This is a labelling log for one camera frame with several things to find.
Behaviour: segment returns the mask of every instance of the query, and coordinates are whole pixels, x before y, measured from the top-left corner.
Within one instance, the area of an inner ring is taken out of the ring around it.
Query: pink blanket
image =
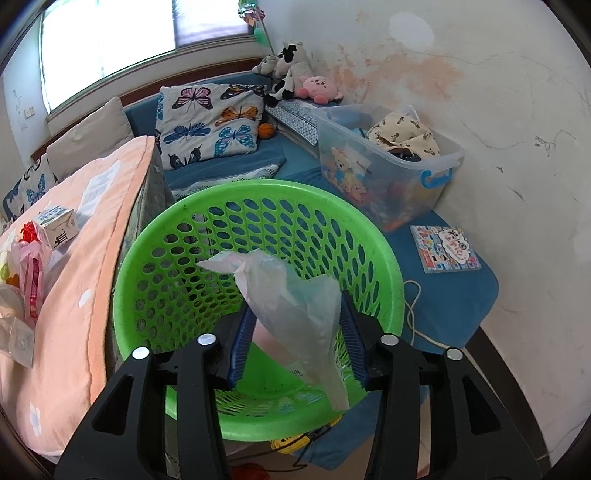
[[[144,181],[154,137],[134,138],[53,187],[2,237],[48,205],[76,211],[82,230],[54,251],[35,332],[33,368],[0,356],[0,401],[32,450],[61,455],[106,384],[105,330],[119,248]]]

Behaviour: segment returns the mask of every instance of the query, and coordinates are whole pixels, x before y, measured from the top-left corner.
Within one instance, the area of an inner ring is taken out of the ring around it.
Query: transparent plastic storage box
[[[392,110],[371,103],[311,109],[317,118],[324,178],[377,227],[389,232],[432,210],[460,166],[464,149],[433,132],[441,156],[401,160],[365,139]]]

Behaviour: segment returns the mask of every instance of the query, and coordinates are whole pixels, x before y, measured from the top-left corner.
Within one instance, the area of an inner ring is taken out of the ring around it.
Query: butterfly pillow
[[[162,87],[155,136],[164,169],[256,151],[263,95],[262,85]]]

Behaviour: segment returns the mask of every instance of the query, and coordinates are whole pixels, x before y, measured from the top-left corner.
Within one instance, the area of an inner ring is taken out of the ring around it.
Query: book
[[[479,270],[474,249],[460,228],[411,225],[425,273]]]

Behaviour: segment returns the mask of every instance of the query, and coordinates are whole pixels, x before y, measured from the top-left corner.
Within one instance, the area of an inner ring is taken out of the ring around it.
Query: stuffed toy
[[[311,98],[318,105],[326,105],[333,100],[341,100],[343,94],[335,82],[326,77],[300,77],[302,88],[295,91],[298,98]]]
[[[279,100],[293,98],[296,90],[303,87],[300,78],[308,78],[312,75],[302,44],[284,45],[283,51],[277,57],[269,55],[252,69],[254,73],[271,75],[276,81],[271,93],[265,95],[265,103],[269,106],[276,106]]]

